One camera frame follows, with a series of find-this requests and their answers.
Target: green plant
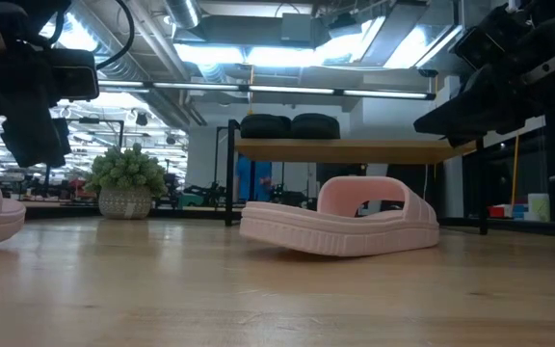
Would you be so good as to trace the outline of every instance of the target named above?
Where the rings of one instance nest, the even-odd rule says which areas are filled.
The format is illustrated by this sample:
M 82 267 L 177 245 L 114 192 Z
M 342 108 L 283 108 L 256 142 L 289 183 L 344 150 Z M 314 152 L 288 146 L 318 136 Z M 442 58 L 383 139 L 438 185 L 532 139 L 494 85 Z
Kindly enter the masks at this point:
M 104 156 L 95 157 L 85 189 L 98 193 L 102 188 L 147 187 L 154 197 L 166 194 L 164 168 L 158 165 L 156 158 L 142 154 L 141 149 L 140 144 L 124 152 L 113 147 Z

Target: shelf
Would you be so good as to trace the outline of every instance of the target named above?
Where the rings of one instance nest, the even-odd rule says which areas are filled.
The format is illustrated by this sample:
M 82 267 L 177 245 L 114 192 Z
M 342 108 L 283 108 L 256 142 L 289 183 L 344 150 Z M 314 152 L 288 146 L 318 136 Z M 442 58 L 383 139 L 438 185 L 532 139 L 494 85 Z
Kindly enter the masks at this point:
M 235 148 L 254 161 L 437 164 L 476 147 L 471 143 L 452 148 L 446 141 L 241 139 Z

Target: black tire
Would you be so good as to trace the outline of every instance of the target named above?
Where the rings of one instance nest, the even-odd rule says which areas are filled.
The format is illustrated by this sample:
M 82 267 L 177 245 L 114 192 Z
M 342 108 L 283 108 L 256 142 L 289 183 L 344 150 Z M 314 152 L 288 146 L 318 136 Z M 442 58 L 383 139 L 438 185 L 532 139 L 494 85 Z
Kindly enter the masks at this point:
M 296 116 L 291 125 L 295 139 L 337 140 L 340 138 L 339 121 L 321 114 L 302 114 Z
M 250 115 L 241 121 L 243 139 L 285 139 L 289 136 L 289 130 L 290 119 L 287 117 Z

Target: wooden table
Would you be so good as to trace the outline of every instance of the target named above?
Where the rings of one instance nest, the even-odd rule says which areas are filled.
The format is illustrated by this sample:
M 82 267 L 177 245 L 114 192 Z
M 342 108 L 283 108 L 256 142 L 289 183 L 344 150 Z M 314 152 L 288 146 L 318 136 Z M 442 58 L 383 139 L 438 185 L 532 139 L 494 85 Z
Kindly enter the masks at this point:
M 251 177 L 255 176 L 255 161 L 304 163 L 382 163 L 434 165 L 447 159 L 483 148 L 480 141 L 452 148 L 447 141 L 379 141 L 379 140 L 294 140 L 294 139 L 240 139 L 235 140 L 239 122 L 228 122 L 228 154 L 226 168 L 225 224 L 233 222 L 234 152 L 243 153 L 251 160 Z M 480 233 L 487 234 L 485 185 L 480 200 Z M 251 181 L 250 196 L 254 184 Z
M 253 161 L 433 165 L 476 147 L 452 148 L 446 141 L 241 139 L 235 149 Z
M 31 221 L 0 243 L 8 346 L 555 347 L 555 237 L 337 259 L 218 221 Z

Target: yellow pole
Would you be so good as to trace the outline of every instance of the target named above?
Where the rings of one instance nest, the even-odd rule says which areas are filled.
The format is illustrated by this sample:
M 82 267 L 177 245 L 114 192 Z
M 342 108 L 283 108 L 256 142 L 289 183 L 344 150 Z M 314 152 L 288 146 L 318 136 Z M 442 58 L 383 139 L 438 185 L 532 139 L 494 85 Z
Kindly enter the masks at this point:
M 511 193 L 511 213 L 513 215 L 513 210 L 515 208 L 515 192 L 517 190 L 517 163 L 519 155 L 519 132 L 515 136 L 515 153 L 513 158 L 513 188 Z

